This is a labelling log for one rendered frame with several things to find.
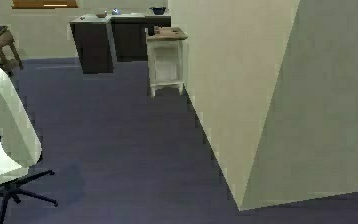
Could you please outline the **dark brown kitchen counter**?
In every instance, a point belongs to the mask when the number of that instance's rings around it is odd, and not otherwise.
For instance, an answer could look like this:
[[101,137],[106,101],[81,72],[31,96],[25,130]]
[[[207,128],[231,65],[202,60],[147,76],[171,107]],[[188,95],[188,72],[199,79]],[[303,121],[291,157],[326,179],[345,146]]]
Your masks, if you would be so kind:
[[123,14],[111,18],[111,26],[119,62],[146,61],[147,46],[145,29],[170,27],[169,15]]

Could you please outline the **dark brown kitchen island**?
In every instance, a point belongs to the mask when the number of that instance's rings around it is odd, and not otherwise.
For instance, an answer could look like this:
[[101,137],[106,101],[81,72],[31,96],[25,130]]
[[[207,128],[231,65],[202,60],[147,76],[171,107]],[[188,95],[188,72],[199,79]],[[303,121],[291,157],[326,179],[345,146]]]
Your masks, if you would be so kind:
[[111,17],[86,14],[70,22],[84,74],[112,73],[117,62]]

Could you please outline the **white wooden side cabinet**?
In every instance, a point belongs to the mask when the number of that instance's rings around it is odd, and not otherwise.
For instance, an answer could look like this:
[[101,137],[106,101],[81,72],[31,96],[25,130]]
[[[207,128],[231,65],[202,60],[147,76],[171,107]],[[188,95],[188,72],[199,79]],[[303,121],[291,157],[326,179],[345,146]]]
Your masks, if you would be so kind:
[[179,27],[154,26],[146,31],[151,97],[165,87],[183,94],[183,41],[187,38]]

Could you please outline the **white office swivel chair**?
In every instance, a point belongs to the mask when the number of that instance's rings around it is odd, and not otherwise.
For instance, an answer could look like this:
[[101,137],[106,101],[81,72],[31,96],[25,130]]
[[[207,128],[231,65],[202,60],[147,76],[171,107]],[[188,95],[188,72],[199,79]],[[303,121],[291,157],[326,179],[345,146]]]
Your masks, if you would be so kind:
[[42,176],[55,174],[46,170],[28,175],[29,168],[41,158],[42,146],[36,131],[10,77],[0,68],[0,224],[4,224],[9,200],[19,204],[20,195],[58,206],[54,199],[21,188]]

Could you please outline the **brown wooden side table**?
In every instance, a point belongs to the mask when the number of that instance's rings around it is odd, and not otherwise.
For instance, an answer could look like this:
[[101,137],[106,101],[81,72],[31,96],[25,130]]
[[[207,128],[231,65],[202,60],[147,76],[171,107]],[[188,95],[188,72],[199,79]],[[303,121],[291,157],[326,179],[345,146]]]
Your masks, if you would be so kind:
[[[0,68],[2,68],[4,71],[7,71],[8,73],[11,73],[15,67],[23,69],[23,64],[14,45],[14,42],[15,40],[8,27],[0,26]],[[14,56],[13,59],[8,59],[3,52],[3,48],[6,46],[10,47]]]

